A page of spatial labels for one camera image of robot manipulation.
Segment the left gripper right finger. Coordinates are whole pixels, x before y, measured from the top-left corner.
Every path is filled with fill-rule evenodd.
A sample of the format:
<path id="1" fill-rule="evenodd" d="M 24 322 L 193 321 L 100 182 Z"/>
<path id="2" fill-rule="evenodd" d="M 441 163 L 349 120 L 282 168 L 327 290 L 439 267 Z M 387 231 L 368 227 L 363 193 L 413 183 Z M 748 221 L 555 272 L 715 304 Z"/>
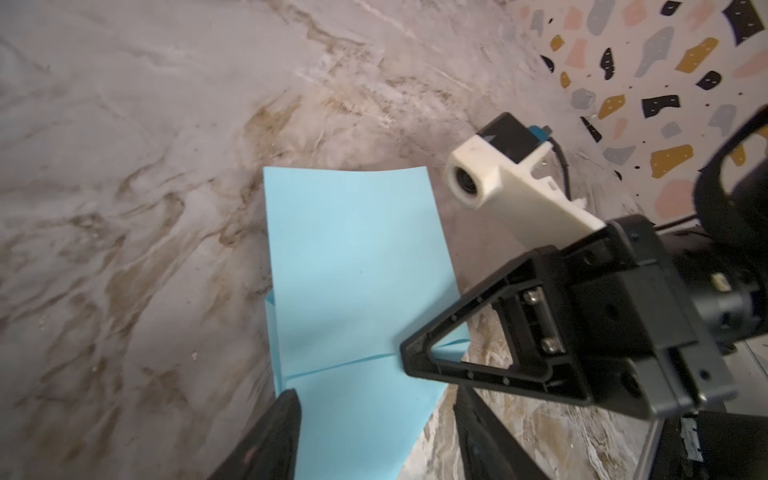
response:
<path id="1" fill-rule="evenodd" d="M 467 480 L 548 479 L 472 388 L 458 387 L 453 411 Z"/>

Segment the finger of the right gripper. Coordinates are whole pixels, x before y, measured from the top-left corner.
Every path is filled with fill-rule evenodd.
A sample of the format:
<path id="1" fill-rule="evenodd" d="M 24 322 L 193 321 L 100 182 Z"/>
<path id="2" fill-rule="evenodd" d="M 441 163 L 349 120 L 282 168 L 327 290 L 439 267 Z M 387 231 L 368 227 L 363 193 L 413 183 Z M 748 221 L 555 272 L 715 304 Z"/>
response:
<path id="1" fill-rule="evenodd" d="M 578 350 L 582 320 L 561 251 L 525 253 L 492 273 L 400 345 L 406 374 L 577 406 L 594 404 Z M 485 307 L 498 316 L 507 367 L 441 359 L 434 347 Z"/>

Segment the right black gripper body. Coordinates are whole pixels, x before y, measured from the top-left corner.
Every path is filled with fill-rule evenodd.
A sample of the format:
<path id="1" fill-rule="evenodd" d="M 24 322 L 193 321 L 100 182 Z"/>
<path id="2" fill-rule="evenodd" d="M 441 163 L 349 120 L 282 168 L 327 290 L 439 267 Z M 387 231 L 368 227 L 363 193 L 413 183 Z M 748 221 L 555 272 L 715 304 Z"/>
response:
<path id="1" fill-rule="evenodd" d="M 597 406 L 649 420 L 736 396 L 736 381 L 650 221 L 613 220 L 562 255 L 577 352 Z"/>

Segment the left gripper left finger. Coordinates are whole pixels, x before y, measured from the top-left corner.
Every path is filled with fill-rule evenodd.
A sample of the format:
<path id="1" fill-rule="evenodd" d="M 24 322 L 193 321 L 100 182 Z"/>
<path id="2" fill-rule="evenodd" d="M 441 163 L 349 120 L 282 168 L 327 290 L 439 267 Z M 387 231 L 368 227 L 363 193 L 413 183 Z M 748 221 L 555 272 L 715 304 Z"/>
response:
<path id="1" fill-rule="evenodd" d="M 297 392 L 282 392 L 208 479 L 292 480 L 301 421 Z"/>

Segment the light blue paper sheet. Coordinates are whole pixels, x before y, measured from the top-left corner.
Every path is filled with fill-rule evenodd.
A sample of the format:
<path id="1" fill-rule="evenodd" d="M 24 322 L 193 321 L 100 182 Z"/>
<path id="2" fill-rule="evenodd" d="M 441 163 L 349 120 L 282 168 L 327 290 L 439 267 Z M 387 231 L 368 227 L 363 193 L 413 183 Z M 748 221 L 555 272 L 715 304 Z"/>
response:
<path id="1" fill-rule="evenodd" d="M 302 409 L 300 479 L 394 479 L 445 385 L 408 376 L 403 340 L 459 299 L 428 172 L 268 167 L 277 392 Z"/>

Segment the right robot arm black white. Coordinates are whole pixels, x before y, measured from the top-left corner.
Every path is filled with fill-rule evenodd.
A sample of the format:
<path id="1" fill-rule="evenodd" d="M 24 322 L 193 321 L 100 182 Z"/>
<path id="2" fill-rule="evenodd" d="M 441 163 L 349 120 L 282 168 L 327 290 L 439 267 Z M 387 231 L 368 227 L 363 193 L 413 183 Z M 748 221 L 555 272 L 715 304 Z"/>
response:
<path id="1" fill-rule="evenodd" d="M 738 391 L 726 357 L 767 332 L 767 167 L 732 190 L 721 181 L 766 125 L 760 109 L 740 126 L 700 170 L 693 216 L 660 226 L 602 221 L 568 180 L 535 178 L 558 144 L 510 114 L 452 152 L 453 194 L 494 208 L 526 247 L 400 346 L 409 376 L 457 386 L 467 478 L 544 475 L 484 390 L 650 421 L 639 479 L 766 477 L 766 419 L 724 404 Z"/>

